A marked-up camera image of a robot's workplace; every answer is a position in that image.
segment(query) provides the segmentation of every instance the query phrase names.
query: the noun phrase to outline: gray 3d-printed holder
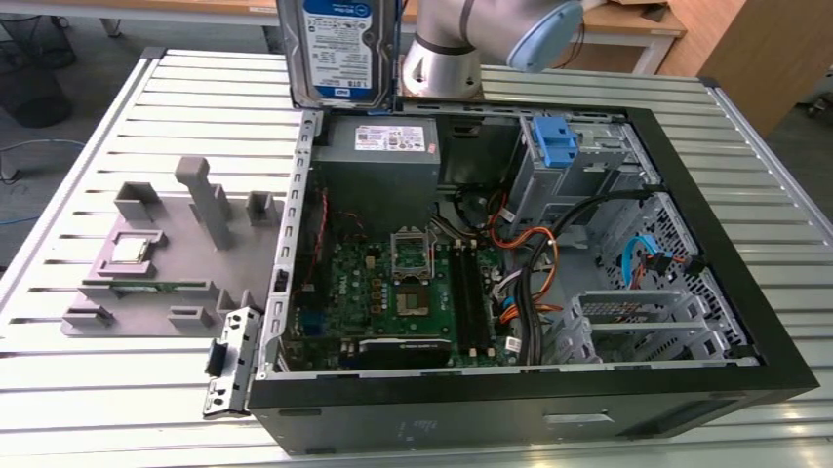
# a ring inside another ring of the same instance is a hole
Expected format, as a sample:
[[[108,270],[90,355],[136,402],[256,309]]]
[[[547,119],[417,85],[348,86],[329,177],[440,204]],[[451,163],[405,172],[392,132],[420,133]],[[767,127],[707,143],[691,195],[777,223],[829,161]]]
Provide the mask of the gray 3d-printed holder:
[[[283,203],[269,192],[228,199],[204,158],[181,158],[191,197],[128,182],[104,247],[64,315],[88,336],[216,336],[225,315],[265,306]]]

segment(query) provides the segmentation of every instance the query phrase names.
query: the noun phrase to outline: metal table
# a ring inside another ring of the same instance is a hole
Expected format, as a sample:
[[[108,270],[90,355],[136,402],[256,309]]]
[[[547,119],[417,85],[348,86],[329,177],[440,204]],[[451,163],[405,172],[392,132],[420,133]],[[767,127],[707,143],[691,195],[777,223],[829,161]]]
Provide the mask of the metal table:
[[[299,125],[285,69],[276,56],[168,51],[132,71],[0,282],[4,466],[288,462],[253,419],[200,419],[208,339],[66,338],[58,331],[124,181],[184,192],[173,167],[180,155],[197,154],[229,197],[285,193]],[[722,92],[687,78],[523,75],[500,67],[484,68],[484,88],[490,99],[654,111],[822,387],[672,440],[397,453],[337,463],[825,465],[833,459],[833,229]]]

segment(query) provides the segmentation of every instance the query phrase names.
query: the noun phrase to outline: power supply label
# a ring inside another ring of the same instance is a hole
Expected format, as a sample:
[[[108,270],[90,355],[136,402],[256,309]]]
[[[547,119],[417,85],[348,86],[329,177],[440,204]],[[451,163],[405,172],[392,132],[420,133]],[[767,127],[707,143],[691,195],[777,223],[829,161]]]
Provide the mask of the power supply label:
[[[425,151],[421,127],[363,125],[355,129],[355,149],[359,151]]]
[[[371,8],[347,0],[305,0],[305,51],[312,85],[327,98],[361,98],[372,88],[372,54],[361,37]]]

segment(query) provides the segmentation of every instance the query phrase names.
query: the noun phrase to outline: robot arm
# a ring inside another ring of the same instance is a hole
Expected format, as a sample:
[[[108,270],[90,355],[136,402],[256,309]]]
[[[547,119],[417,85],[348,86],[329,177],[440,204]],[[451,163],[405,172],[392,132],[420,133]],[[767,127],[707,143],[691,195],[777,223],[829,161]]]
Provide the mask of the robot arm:
[[[582,15],[578,0],[421,2],[401,68],[407,92],[470,98],[480,89],[479,52],[519,71],[542,71],[567,47]]]

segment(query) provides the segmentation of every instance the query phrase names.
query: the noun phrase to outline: white label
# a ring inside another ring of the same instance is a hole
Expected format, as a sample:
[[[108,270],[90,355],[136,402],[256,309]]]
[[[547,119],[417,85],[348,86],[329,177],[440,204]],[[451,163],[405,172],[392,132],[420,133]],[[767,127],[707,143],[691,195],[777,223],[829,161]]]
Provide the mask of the white label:
[[[312,85],[339,88],[335,95],[348,98],[348,88],[371,87],[372,57],[361,42],[371,18],[312,15],[305,11],[303,17]]]
[[[511,351],[512,353],[520,352],[520,340],[518,338],[510,336],[506,339],[506,351]]]
[[[355,149],[359,151],[424,151],[421,127],[363,125],[355,129]]]
[[[251,13],[272,13],[275,14],[277,12],[277,8],[269,8],[269,7],[248,7],[248,11]]]
[[[499,209],[499,215],[503,219],[506,219],[506,222],[511,222],[515,220],[515,213],[512,213],[506,208]]]
[[[666,31],[664,29],[651,29],[650,34],[654,36],[678,36],[679,31]]]

